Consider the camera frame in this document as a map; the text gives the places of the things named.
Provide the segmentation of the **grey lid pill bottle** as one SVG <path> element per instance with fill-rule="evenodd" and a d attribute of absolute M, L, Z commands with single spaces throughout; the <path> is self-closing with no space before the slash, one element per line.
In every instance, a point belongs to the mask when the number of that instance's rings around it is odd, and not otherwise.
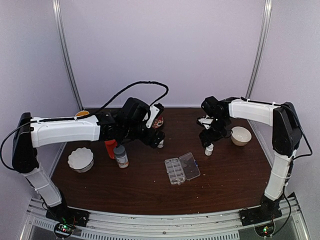
<path fill-rule="evenodd" d="M 115 160 L 121 169 L 125 169 L 129 166 L 129 160 L 127 157 L 126 149 L 123 145 L 119 145 L 113 149 Z"/>

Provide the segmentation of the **white pill bottle front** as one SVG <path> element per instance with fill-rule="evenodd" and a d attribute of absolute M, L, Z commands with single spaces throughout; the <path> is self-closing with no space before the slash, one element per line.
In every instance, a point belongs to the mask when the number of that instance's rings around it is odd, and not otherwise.
<path fill-rule="evenodd" d="M 213 144 L 210 144 L 209 146 L 207 146 L 204 150 L 204 154 L 206 156 L 211 156 L 212 153 L 213 153 L 213 150 L 214 150 L 214 145 Z"/>

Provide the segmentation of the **clear plastic pill organizer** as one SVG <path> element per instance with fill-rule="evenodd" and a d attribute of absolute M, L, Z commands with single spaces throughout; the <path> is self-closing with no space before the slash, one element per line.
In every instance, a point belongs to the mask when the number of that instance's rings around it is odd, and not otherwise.
<path fill-rule="evenodd" d="M 201 175 L 197 161 L 191 152 L 178 158 L 166 159 L 164 166 L 171 185 L 181 185 Z"/>

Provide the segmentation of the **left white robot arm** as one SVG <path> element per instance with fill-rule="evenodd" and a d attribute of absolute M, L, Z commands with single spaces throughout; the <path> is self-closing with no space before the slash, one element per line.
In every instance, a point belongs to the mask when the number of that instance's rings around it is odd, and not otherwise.
<path fill-rule="evenodd" d="M 38 162 L 37 148 L 77 141 L 115 140 L 121 144 L 128 139 L 140 140 L 155 149 L 165 134 L 152 125 L 163 110 L 160 103 L 148 105 L 130 97 L 122 108 L 107 113 L 97 111 L 85 116 L 40 118 L 25 112 L 12 132 L 12 168 L 35 187 L 55 217 L 67 222 L 72 218 L 72 211 L 62 191 Z"/>

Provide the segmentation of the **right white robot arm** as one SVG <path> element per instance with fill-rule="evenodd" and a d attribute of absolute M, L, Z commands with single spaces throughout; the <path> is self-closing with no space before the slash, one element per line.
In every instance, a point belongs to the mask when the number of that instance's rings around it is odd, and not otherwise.
<path fill-rule="evenodd" d="M 283 197 L 303 137 L 294 105 L 291 102 L 277 104 L 253 101 L 244 97 L 217 100 L 214 96 L 209 96 L 201 103 L 201 108 L 205 116 L 197 118 L 196 122 L 203 127 L 199 138 L 205 149 L 227 137 L 227 126 L 232 119 L 244 119 L 272 127 L 274 161 L 260 206 L 256 210 L 259 220 L 268 220 L 276 212 Z"/>

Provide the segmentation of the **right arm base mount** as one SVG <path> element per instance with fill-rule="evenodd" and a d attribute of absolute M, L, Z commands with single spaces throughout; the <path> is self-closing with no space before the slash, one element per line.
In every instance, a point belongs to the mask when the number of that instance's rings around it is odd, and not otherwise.
<path fill-rule="evenodd" d="M 271 200 L 264 194 L 261 196 L 260 205 L 253 208 L 243 208 L 239 211 L 242 226 L 255 225 L 280 218 L 283 214 L 280 210 L 280 201 L 284 191 L 280 191 L 280 197 Z"/>

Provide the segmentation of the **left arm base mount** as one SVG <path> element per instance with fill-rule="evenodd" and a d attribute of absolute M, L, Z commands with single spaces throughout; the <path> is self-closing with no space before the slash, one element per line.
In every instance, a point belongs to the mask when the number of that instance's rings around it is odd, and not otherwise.
<path fill-rule="evenodd" d="M 69 226 L 86 227 L 90 213 L 86 210 L 68 207 L 66 198 L 60 189 L 59 193 L 61 196 L 61 203 L 57 206 L 51 207 L 43 200 L 46 207 L 46 218 Z"/>

